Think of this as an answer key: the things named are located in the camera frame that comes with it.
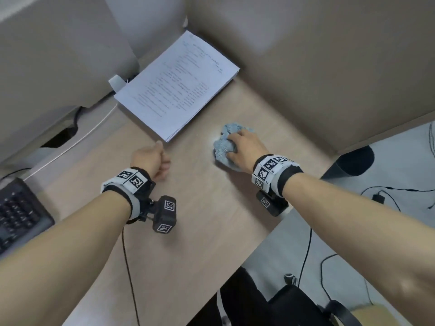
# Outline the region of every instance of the gray floor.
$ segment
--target gray floor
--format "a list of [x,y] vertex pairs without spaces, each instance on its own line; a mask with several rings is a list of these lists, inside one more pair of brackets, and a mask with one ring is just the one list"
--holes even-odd
[[[422,125],[373,144],[375,162],[366,173],[330,182],[357,193],[376,185],[435,189],[435,159],[428,144],[428,127],[428,124]],[[435,227],[435,208],[427,210],[435,200],[435,192],[387,191],[402,212]],[[371,197],[376,192],[376,189],[370,189],[366,195]],[[389,197],[385,199],[385,204],[396,208]],[[307,250],[309,229],[297,211],[292,210],[243,264],[267,299],[284,285],[285,273],[299,275]],[[320,261],[332,253],[332,249],[313,233],[301,289],[317,304],[326,305],[328,302],[320,286]],[[368,304],[363,278],[338,256],[324,264],[324,285],[333,299],[349,309]],[[371,285],[369,292],[373,302],[384,304],[402,325],[409,325]]]

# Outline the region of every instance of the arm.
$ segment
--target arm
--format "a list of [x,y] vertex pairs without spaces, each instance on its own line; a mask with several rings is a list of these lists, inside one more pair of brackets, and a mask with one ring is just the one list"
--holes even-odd
[[[160,180],[169,162],[158,142],[136,151],[131,166]],[[2,260],[0,325],[62,325],[100,274],[130,213],[125,198],[106,191]]]
[[[236,143],[238,153],[227,156],[249,174],[256,160],[269,153],[248,131],[228,138]],[[283,196],[323,241],[411,323],[433,323],[434,229],[304,173],[290,177]]]

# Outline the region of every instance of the wooden desk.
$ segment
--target wooden desk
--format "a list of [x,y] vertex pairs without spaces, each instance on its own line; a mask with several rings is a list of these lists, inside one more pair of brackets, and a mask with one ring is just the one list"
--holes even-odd
[[[256,200],[257,188],[250,176],[215,165],[213,142],[221,127],[233,121],[254,128],[271,152],[291,157],[311,175],[320,177],[336,158],[307,140],[242,81],[226,87],[166,146],[173,158],[171,174],[151,197],[167,194],[177,199],[177,226],[169,235],[154,233],[151,222],[125,228],[144,325],[186,325],[279,223]],[[64,171],[39,198],[55,219],[63,219],[97,196],[101,182],[128,167],[133,150],[152,143],[145,131],[127,121]],[[102,273],[65,325],[135,323],[118,240]]]

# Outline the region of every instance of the blue cloth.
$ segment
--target blue cloth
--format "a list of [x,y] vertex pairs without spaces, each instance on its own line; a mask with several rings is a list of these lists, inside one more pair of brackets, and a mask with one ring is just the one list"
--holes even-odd
[[228,140],[228,135],[232,134],[233,132],[238,132],[242,129],[247,129],[248,131],[254,132],[253,129],[245,128],[237,122],[227,123],[222,128],[222,135],[213,144],[213,146],[215,147],[216,160],[231,168],[232,170],[236,170],[238,172],[241,172],[242,170],[237,167],[234,162],[227,158],[227,152],[237,152],[236,145],[232,141]]

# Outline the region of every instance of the paper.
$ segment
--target paper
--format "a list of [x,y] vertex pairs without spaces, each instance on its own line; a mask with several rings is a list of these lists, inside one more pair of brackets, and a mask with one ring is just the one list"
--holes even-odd
[[186,31],[115,98],[169,142],[239,68]]

